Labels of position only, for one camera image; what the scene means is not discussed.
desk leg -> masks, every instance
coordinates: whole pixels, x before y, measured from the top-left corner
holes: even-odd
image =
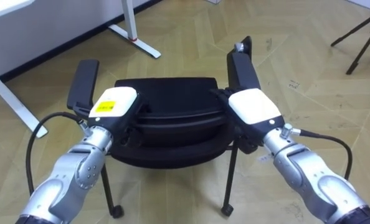
[[[22,119],[22,121],[33,131],[39,124],[37,118],[17,99],[17,97],[9,90],[9,88],[0,81],[0,96],[5,102],[15,111],[15,113]],[[41,138],[48,131],[45,127],[41,127],[37,133],[37,137]]]
[[[132,0],[121,0],[121,3],[123,4],[125,24],[128,30],[125,31],[116,24],[109,26],[109,28],[120,36],[129,40],[131,43],[135,44],[140,49],[144,50],[146,53],[152,55],[154,58],[159,58],[161,56],[160,52],[138,39]]]
[[[211,2],[213,4],[218,4],[221,2],[221,0],[207,0],[208,2]]]

baseboard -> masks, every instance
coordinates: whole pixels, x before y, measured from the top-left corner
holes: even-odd
[[[137,6],[134,8],[134,13],[137,14],[141,11],[144,11],[145,9],[151,7],[151,6],[154,6],[155,4],[159,3],[160,1],[162,0],[150,0],[140,6]],[[29,61],[29,62],[26,62],[25,64],[17,67],[17,68],[14,68],[12,69],[11,71],[9,72],[6,72],[2,75],[0,75],[0,80],[2,82],[8,82],[9,80],[12,80],[13,78],[15,77],[18,77],[20,74],[23,74],[24,72],[52,59],[53,57],[56,57],[58,56],[59,54],[65,52],[66,50],[69,50],[71,49],[72,47],[75,47],[76,45],[78,44],[81,44],[82,42],[92,38],[93,36],[95,35],[98,35],[100,34],[101,32],[105,31],[108,29],[109,25],[111,24],[117,24],[121,21],[124,21],[124,15],[120,15],[38,57],[36,57],[35,59]]]
[[[366,8],[366,9],[369,9],[369,10],[370,10],[370,7],[367,7],[367,6],[364,6],[364,5],[362,5],[362,4],[359,4],[359,3],[353,2],[353,1],[351,1],[351,0],[346,0],[346,1],[347,1],[347,2],[350,2],[350,3],[353,3],[353,4],[357,5],[357,6],[361,6],[361,7],[364,7],[364,8]]]

yellow label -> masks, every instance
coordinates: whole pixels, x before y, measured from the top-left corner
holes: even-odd
[[[103,101],[98,105],[96,112],[111,112],[115,104],[115,101]]]

chair seat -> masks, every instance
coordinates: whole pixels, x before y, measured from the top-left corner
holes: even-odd
[[[210,92],[214,78],[145,78],[118,80],[146,98],[135,128],[140,147],[113,145],[111,156],[127,164],[153,169],[193,166],[221,155],[234,138],[221,105]]]
[[[148,111],[139,117],[173,118],[222,111],[215,96],[214,78],[140,78],[117,80],[115,87],[130,86],[147,100]]]

black cable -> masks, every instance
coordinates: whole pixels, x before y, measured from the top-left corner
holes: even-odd
[[[332,137],[332,136],[326,136],[323,134],[317,134],[317,133],[313,133],[311,131],[305,131],[305,130],[301,130],[300,136],[318,138],[318,139],[327,139],[327,140],[334,141],[342,145],[347,151],[348,161],[347,161],[347,168],[346,168],[346,173],[344,175],[344,178],[348,180],[349,175],[351,173],[351,168],[353,166],[353,152],[351,152],[351,148],[344,141],[338,138]]]
[[[34,140],[36,139],[36,135],[37,135],[38,131],[40,130],[40,128],[42,127],[42,125],[44,125],[44,123],[47,122],[49,119],[57,117],[57,116],[63,116],[65,118],[72,119],[77,124],[80,124],[80,123],[83,122],[83,120],[81,118],[79,118],[78,116],[76,116],[74,114],[68,113],[68,112],[52,113],[52,114],[46,116],[45,118],[43,118],[42,120],[40,120],[40,123],[36,126],[33,133],[31,133],[30,140],[29,140],[29,143],[27,145],[27,151],[26,151],[26,176],[27,176],[27,184],[29,186],[30,196],[34,192],[33,177],[32,177],[32,174],[31,174],[31,151],[32,151],[32,147],[33,147],[33,144],[34,144]]]

